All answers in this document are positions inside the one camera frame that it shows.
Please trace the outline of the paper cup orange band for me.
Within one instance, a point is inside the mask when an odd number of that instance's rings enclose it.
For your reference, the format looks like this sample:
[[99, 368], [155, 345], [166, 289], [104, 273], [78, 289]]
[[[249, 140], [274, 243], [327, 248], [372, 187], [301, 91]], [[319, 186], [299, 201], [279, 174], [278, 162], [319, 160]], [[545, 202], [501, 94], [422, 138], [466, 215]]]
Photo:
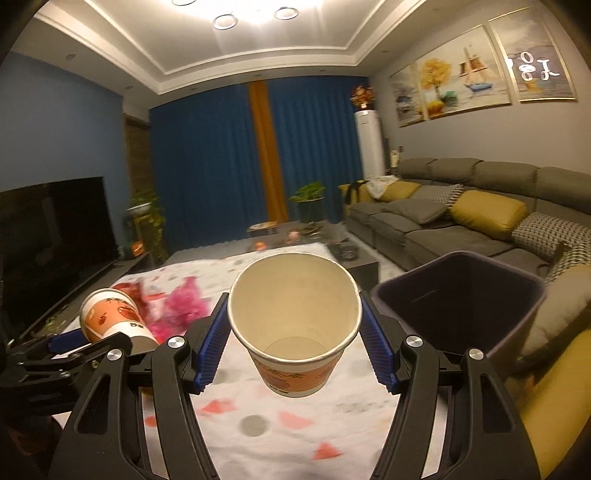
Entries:
[[325, 386], [360, 331], [353, 276], [334, 260], [279, 253], [246, 267], [228, 296], [228, 320], [264, 384], [303, 398]]
[[131, 354], [146, 353], [158, 347], [134, 301], [114, 288], [96, 290], [83, 300], [79, 309], [79, 324], [91, 343], [122, 333], [131, 340]]

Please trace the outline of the grey plastic trash bin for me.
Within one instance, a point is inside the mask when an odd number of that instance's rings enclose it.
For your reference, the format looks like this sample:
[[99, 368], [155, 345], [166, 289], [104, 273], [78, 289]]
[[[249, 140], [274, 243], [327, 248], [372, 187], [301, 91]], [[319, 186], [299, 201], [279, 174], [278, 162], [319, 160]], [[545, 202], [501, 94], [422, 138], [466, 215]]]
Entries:
[[546, 297], [536, 275], [469, 251], [455, 251], [379, 284], [378, 310], [440, 351], [477, 348], [499, 377], [517, 359]]

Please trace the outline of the black television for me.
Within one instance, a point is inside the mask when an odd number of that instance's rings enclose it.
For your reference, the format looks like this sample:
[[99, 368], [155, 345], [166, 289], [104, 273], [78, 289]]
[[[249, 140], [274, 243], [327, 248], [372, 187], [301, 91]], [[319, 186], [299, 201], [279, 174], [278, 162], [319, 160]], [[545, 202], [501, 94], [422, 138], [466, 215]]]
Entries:
[[24, 338], [118, 258], [101, 177], [2, 192], [1, 340]]

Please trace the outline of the pink plastic bag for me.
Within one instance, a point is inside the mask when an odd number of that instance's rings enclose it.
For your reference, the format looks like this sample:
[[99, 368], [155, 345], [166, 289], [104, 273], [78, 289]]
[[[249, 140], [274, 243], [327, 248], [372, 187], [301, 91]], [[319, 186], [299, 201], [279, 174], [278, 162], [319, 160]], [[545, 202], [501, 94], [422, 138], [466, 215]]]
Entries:
[[168, 294], [146, 296], [145, 320], [150, 332], [161, 344], [175, 335], [183, 335], [190, 325], [211, 313], [211, 300], [204, 298], [197, 277], [188, 276]]

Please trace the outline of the plant on wooden stand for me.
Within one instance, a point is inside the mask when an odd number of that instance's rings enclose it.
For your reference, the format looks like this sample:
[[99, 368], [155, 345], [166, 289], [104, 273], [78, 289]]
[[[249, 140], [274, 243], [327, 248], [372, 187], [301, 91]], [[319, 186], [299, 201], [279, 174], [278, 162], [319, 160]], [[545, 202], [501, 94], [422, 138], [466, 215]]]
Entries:
[[135, 192], [126, 215], [127, 226], [134, 231], [136, 240], [143, 243], [156, 265], [163, 265], [168, 259], [164, 238], [166, 220], [158, 196], [153, 191]]

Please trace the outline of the beige grey large cushion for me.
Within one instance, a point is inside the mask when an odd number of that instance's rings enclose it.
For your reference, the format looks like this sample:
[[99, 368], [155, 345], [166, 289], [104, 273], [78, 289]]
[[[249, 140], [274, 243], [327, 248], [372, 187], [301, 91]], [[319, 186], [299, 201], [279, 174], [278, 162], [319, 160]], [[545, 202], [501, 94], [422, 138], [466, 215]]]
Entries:
[[566, 270], [547, 286], [529, 335], [518, 357], [520, 369], [558, 357], [590, 327], [590, 266]]

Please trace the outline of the blue curtains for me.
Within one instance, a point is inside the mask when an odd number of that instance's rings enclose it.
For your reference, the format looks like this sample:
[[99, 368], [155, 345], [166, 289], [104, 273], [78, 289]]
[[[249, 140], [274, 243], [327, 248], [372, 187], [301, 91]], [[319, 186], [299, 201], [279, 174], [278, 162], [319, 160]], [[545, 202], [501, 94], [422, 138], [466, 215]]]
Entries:
[[349, 76], [273, 79], [153, 108], [151, 161], [170, 250], [297, 219], [290, 198], [314, 182], [325, 188], [325, 219], [341, 220], [339, 188], [363, 176], [351, 96], [368, 84]]

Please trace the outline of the mustard yellow cushion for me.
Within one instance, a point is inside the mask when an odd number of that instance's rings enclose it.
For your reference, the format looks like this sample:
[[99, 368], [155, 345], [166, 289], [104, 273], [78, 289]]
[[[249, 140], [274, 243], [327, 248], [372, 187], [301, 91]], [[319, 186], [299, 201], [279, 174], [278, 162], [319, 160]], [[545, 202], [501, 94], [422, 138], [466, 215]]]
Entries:
[[464, 192], [451, 208], [453, 220], [468, 229], [500, 241], [529, 215], [527, 205], [503, 195], [480, 190]]

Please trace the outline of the grey sectional sofa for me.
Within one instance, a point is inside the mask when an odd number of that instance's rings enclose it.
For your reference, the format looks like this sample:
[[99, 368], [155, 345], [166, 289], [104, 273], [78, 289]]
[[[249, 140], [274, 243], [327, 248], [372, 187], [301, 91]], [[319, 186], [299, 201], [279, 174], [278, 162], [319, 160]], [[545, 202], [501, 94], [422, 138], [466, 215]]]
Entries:
[[458, 250], [545, 278], [590, 257], [590, 177], [476, 158], [413, 158], [339, 187], [349, 232], [405, 271]]

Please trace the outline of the far mustard cushion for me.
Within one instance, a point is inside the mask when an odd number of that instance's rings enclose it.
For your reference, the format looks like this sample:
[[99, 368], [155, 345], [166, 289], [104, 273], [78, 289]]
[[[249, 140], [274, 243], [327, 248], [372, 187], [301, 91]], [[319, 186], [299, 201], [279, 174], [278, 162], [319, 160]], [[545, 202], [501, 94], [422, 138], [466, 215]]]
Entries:
[[385, 192], [380, 197], [379, 201], [389, 203], [396, 200], [408, 199], [420, 188], [420, 183], [397, 180], [385, 189]]

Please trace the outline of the white cloth on sofa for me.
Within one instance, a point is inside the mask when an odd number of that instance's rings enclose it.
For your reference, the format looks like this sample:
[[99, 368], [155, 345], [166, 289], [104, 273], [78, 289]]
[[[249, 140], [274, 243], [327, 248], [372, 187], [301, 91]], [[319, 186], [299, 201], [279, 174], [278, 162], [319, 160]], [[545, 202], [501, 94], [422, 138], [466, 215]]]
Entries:
[[394, 175], [374, 176], [367, 180], [367, 191], [375, 200], [380, 200], [386, 194], [388, 188], [399, 181]]

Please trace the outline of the left landscape painting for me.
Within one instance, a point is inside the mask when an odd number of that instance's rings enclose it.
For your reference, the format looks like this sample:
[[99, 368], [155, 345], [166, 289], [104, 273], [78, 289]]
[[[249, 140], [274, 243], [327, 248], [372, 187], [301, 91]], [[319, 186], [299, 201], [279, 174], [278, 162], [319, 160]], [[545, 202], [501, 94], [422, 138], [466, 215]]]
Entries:
[[390, 84], [399, 126], [403, 128], [423, 122], [425, 114], [416, 65], [411, 63], [394, 72], [390, 76]]

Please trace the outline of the middle sailboat painting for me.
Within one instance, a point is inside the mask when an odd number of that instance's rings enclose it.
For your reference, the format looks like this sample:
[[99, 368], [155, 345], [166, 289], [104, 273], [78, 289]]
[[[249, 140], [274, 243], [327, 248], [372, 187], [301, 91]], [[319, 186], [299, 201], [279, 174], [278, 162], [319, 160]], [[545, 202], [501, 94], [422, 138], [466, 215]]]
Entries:
[[482, 25], [423, 55], [416, 67], [431, 120], [511, 103], [498, 55]]

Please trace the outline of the flower decoration on conditioner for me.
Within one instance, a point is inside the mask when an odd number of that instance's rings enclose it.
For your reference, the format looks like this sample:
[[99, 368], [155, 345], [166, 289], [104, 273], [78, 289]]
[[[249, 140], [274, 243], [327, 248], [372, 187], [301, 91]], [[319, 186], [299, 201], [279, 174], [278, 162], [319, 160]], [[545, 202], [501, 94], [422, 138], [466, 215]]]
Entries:
[[358, 85], [353, 88], [351, 102], [356, 110], [374, 109], [376, 94], [370, 86]]

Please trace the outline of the right painting with reflection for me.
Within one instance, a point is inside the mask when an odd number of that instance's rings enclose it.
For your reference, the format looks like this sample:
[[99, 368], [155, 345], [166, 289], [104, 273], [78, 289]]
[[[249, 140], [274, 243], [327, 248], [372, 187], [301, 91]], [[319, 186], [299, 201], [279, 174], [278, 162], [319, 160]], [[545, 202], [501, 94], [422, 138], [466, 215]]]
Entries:
[[488, 23], [520, 103], [577, 100], [562, 55], [538, 10], [521, 8]]

